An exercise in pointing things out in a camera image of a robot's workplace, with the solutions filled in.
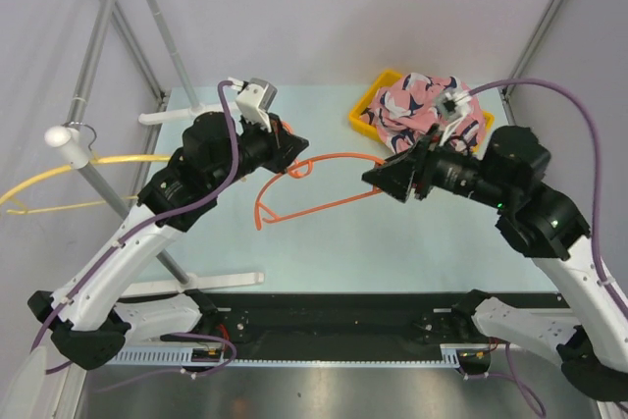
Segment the orange plastic hanger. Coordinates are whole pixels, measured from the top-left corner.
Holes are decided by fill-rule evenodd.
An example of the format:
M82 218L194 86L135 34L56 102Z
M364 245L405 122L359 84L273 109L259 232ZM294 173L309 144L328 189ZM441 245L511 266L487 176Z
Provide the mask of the orange plastic hanger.
M336 151L295 161L262 184L253 203L256 230L339 209L381 194L354 179L361 170L384 163L368 152Z

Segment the yellow plastic hanger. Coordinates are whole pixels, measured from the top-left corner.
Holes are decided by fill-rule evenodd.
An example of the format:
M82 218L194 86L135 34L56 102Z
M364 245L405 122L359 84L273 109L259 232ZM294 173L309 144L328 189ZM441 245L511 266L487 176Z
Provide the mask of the yellow plastic hanger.
M131 164L165 164L169 157L163 154L125 154L98 157L90 161L96 169L126 166ZM14 187L6 190L1 194L1 214L8 216L34 216L51 213L70 212L102 206L105 200L98 197L91 200L76 200L72 203L68 200L65 204L54 204L51 199L39 201L40 205L30 204L23 199L23 196L35 196L35 190L49 189L52 183L68 183L70 174L75 171L70 165L63 165L46 170L39 174L29 177L26 180L16 184Z

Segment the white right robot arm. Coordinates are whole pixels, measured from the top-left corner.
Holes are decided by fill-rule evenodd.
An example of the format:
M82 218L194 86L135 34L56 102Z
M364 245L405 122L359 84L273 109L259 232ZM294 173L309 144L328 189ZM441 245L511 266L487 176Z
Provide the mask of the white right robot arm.
M483 158L440 144L431 127L415 144L375 166L363 182L397 201L425 199L433 188L497 210L507 244L558 288L576 323L534 315L472 290L453 310L454 333L481 335L522 347L556 365L580 393L602 402L627 399L625 294L602 281L593 231L575 203L543 182L550 152L528 128L505 126L489 139Z

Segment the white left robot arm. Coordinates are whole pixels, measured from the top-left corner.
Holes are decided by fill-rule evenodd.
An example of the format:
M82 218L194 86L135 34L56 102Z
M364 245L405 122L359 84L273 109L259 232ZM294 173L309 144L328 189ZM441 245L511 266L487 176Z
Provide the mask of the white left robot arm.
M215 333L222 317L198 288L143 302L121 297L151 259L216 206L220 192L259 168L284 173L309 145L277 115L268 128L240 125L237 132L222 112L196 118L108 243L63 287L30 297L29 309L69 361L94 370L134 341L206 340Z

